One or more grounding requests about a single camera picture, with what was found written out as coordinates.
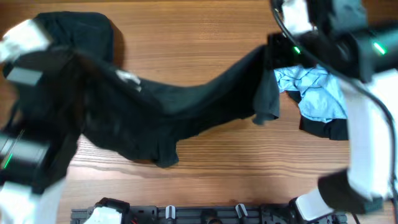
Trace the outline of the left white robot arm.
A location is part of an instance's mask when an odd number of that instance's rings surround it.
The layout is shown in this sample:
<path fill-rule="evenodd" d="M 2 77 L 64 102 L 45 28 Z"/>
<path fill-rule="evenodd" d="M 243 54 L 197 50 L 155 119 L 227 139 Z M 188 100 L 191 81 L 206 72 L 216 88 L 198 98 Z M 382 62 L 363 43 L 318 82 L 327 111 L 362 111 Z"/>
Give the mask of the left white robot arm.
<path fill-rule="evenodd" d="M 81 133 L 85 78 L 72 50 L 51 48 L 28 19 L 1 39 L 17 100 L 1 130 L 1 222 L 55 223 Z"/>

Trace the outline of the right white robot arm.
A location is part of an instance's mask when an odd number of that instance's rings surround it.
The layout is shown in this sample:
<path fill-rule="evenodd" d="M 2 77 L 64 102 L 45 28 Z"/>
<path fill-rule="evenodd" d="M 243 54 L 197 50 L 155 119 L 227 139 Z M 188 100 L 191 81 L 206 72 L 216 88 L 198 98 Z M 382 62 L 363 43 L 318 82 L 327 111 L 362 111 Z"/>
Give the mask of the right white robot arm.
<path fill-rule="evenodd" d="M 301 218 L 397 202 L 397 22 L 369 24 L 361 1 L 272 1 L 271 9 L 295 51 L 338 79 L 346 104 L 349 167 L 296 199 Z"/>

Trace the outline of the dark green t-shirt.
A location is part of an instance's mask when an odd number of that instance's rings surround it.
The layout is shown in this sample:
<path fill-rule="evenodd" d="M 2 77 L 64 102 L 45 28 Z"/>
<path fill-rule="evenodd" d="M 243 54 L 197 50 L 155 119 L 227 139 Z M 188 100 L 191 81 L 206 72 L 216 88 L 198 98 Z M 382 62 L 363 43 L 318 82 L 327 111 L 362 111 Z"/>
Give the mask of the dark green t-shirt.
<path fill-rule="evenodd" d="M 138 78 L 71 48 L 32 52 L 14 66 L 41 74 L 35 85 L 18 86 L 28 125 L 47 127 L 61 140 L 84 135 L 126 159 L 166 168 L 178 162 L 183 139 L 236 119 L 262 125 L 279 117 L 271 62 L 271 49 L 261 45 L 197 86 Z"/>

